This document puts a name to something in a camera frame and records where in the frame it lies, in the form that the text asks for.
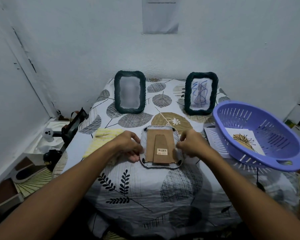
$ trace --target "forearm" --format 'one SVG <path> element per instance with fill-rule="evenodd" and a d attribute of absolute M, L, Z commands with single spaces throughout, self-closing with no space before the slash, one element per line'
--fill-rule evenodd
<path fill-rule="evenodd" d="M 0 239 L 50 239 L 115 153 L 107 143 L 38 190 L 0 224 Z"/>
<path fill-rule="evenodd" d="M 203 161 L 257 239 L 300 239 L 300 221 L 236 172 L 215 150 Z"/>

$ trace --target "patterned bedsheet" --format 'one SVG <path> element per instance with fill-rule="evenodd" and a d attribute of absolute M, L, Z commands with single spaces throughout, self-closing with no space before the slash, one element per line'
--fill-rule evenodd
<path fill-rule="evenodd" d="M 91 134 L 98 128 L 121 128 L 140 137 L 145 126 L 171 125 L 179 134 L 193 128 L 205 136 L 204 127 L 214 125 L 211 116 L 184 112 L 184 81 L 147 79 L 146 87 L 144 112 L 120 114 L 114 107 L 114 80 L 110 80 L 57 164 L 55 177 L 82 160 Z M 216 104 L 228 99 L 218 88 Z M 258 181 L 286 208 L 294 211 L 298 206 L 299 184 L 294 173 L 251 170 L 235 159 L 227 161 L 253 184 Z M 85 197 L 102 213 L 89 221 L 97 237 L 102 236 L 109 219 L 132 236 L 160 235 L 165 239 L 220 230 L 241 221 L 210 169 L 198 158 L 187 158 L 175 170 L 147 169 L 140 162 L 120 158 L 103 170 Z"/>

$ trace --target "yellow cloth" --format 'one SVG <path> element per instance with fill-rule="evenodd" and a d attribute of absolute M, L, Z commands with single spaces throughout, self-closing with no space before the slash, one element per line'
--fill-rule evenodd
<path fill-rule="evenodd" d="M 122 129 L 101 129 L 99 128 L 94 134 L 93 140 L 89 145 L 88 149 L 83 155 L 83 158 L 88 157 L 96 149 L 102 147 L 108 141 L 111 141 L 117 135 L 120 135 L 123 132 Z"/>

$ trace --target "price label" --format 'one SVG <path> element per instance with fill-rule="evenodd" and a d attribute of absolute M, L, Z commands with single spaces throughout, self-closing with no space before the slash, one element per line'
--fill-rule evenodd
<path fill-rule="evenodd" d="M 157 155 L 168 155 L 168 149 L 157 149 Z"/>

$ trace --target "purple plastic colander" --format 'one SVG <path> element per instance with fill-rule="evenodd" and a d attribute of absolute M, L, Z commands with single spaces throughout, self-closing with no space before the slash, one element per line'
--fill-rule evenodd
<path fill-rule="evenodd" d="M 212 114 L 225 148 L 241 163 L 285 172 L 300 169 L 300 138 L 272 114 L 239 101 L 221 102 Z M 226 128 L 253 131 L 265 156 L 238 143 Z"/>

